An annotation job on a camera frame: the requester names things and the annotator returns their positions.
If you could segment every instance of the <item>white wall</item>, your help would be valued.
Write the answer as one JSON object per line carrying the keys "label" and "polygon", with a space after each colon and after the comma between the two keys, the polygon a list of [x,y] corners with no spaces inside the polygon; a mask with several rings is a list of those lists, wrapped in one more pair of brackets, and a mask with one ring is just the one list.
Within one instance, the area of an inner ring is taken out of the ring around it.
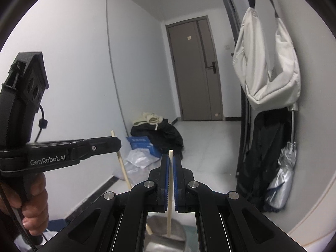
{"label": "white wall", "polygon": [[[42,51],[50,88],[41,103],[48,127],[40,141],[109,136],[115,130],[125,155],[129,144],[111,71],[105,2],[39,0],[0,52],[0,80],[18,52]],[[32,139],[40,117],[35,117]],[[107,154],[46,172],[50,219],[65,218],[117,166],[116,154]]]}
{"label": "white wall", "polygon": [[[247,0],[233,0],[239,16]],[[336,41],[305,0],[274,0],[293,40],[301,72],[297,114],[298,161],[286,208],[267,216],[303,246],[336,226]],[[256,0],[272,63],[274,16],[268,0]]]}
{"label": "white wall", "polygon": [[[234,51],[234,39],[229,19],[222,0],[162,0],[164,24],[172,24],[191,18],[208,16],[213,35],[221,81],[223,114],[225,117],[241,116],[240,84],[232,66],[231,52]],[[175,109],[180,116],[179,101],[167,32],[162,27],[168,70],[172,84]]]}
{"label": "white wall", "polygon": [[143,112],[174,120],[161,23],[131,0],[107,0],[110,53],[128,132]]}

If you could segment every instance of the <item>black bag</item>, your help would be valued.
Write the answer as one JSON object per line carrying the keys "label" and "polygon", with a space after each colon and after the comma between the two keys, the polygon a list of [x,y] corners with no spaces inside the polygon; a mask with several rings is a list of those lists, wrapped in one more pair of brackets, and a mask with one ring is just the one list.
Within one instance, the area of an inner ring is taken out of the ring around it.
{"label": "black bag", "polygon": [[178,130],[168,123],[164,118],[159,123],[157,130],[156,125],[148,123],[139,126],[133,126],[131,129],[132,136],[147,136],[151,143],[162,153],[168,154],[169,150],[174,151],[174,155],[180,155],[182,160],[183,139]]}
{"label": "black bag", "polygon": [[281,149],[290,137],[291,118],[287,108],[256,116],[251,149],[239,171],[236,191],[260,211],[264,211],[267,188],[277,175]]}

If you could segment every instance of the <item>door handle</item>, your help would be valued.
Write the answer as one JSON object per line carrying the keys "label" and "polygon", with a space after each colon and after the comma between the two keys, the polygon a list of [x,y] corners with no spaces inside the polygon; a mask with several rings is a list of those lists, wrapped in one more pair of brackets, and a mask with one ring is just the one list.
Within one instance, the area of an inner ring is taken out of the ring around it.
{"label": "door handle", "polygon": [[216,63],[213,61],[212,62],[212,65],[207,67],[207,69],[213,69],[213,73],[216,74],[217,73],[217,70],[216,70]]}

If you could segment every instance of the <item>cable connector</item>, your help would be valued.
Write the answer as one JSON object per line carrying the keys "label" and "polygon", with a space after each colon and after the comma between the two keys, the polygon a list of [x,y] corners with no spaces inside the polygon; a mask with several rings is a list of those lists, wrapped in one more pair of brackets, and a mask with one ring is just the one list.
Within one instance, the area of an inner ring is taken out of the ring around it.
{"label": "cable connector", "polygon": [[39,128],[45,129],[47,128],[48,120],[45,120],[44,118],[41,118],[39,121]]}

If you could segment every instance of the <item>human hand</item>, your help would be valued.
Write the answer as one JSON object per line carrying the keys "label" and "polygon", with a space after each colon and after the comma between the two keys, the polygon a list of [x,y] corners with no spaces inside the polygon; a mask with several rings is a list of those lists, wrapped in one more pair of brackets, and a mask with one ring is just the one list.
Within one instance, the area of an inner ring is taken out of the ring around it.
{"label": "human hand", "polygon": [[[33,236],[40,235],[48,226],[48,193],[45,189],[46,181],[44,173],[39,173],[31,185],[30,193],[32,197],[30,200],[22,205],[19,195],[7,184],[0,183],[6,197],[13,208],[21,208],[24,218],[22,220],[23,226],[29,230]],[[0,210],[8,215],[7,208],[0,198]]]}

